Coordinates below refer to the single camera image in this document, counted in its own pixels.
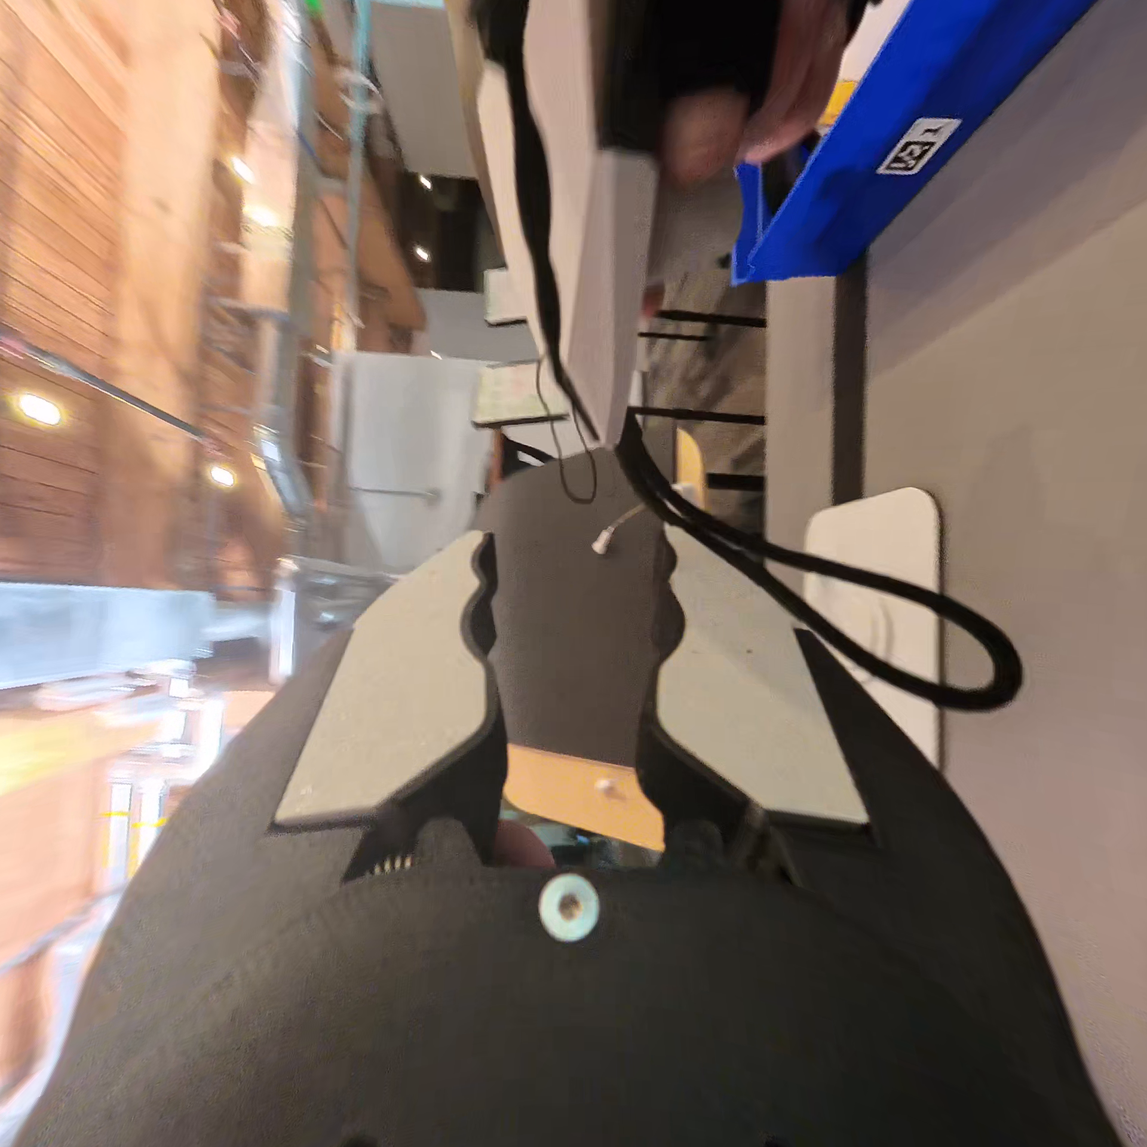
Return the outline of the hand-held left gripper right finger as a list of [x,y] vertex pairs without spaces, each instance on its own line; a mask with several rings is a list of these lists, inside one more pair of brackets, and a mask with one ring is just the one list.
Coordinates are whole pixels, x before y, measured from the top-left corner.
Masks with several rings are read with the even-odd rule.
[[868,825],[789,615],[688,534],[666,534],[681,637],[655,676],[663,732],[767,813]]

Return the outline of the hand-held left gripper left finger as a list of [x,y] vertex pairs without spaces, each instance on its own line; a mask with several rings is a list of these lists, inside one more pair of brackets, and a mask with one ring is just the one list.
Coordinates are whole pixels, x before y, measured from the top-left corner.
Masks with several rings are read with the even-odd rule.
[[278,828],[400,814],[494,829],[503,792],[495,592],[494,537],[464,534],[364,611],[282,792]]

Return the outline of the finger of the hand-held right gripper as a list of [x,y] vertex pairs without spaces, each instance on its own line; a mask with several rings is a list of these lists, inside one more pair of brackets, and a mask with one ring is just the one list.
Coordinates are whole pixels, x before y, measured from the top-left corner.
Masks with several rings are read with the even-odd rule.
[[681,185],[658,183],[647,261],[645,297],[659,297],[684,278],[716,269],[731,254],[741,224],[741,194],[733,171]]
[[550,192],[555,364],[599,447],[621,439],[647,286],[656,167],[607,141],[613,3],[528,6],[528,101]]

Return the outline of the blue plastic bin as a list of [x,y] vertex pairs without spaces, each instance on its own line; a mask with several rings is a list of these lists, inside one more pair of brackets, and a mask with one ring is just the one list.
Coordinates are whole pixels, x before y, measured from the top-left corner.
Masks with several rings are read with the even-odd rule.
[[1092,6],[908,3],[782,201],[738,166],[731,284],[842,274]]

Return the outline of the person's right hand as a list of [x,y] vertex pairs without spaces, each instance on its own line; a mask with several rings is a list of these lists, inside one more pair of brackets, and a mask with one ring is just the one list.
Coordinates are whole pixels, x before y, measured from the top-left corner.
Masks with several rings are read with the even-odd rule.
[[740,47],[737,62],[700,62],[688,48],[685,78],[664,95],[659,162],[679,189],[697,188],[734,166],[763,166],[805,141],[837,86],[841,61],[865,2],[712,3],[711,11],[741,18],[764,33],[764,50]]

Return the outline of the whiteboard with green writing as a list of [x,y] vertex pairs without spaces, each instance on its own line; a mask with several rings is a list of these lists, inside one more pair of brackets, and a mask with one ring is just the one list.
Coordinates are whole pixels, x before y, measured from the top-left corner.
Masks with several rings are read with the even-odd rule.
[[481,366],[472,398],[469,424],[479,429],[561,422],[570,413],[543,361]]
[[481,274],[481,317],[487,327],[527,325],[525,304],[507,268],[487,268]]

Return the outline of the white rounded pad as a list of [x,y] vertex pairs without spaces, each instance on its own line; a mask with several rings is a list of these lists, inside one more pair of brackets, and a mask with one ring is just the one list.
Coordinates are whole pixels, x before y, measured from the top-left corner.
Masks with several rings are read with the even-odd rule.
[[[940,589],[940,517],[935,500],[916,488],[864,497],[811,517],[805,552],[868,570],[938,593]],[[897,597],[804,575],[802,597],[842,634],[882,663],[938,683],[942,624],[938,618]],[[935,768],[942,762],[939,710],[876,680],[843,654],[835,659],[882,706]]]

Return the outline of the black wood-rimmed board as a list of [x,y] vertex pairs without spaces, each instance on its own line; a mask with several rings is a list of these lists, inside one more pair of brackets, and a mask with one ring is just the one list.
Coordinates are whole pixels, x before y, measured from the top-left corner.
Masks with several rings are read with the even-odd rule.
[[503,797],[518,812],[660,851],[663,818],[636,777],[654,668],[655,559],[641,511],[604,555],[600,533],[637,506],[608,452],[528,467],[477,510],[494,541],[491,665],[506,721]]

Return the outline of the silver ventilation duct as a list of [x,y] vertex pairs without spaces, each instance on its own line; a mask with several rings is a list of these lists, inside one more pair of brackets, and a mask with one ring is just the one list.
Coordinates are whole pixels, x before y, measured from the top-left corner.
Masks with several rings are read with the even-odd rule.
[[315,556],[318,508],[299,446],[307,368],[330,346],[319,334],[316,227],[327,224],[316,129],[311,17],[304,3],[264,3],[266,45],[248,121],[238,301],[251,313],[252,448],[277,497],[290,556]]

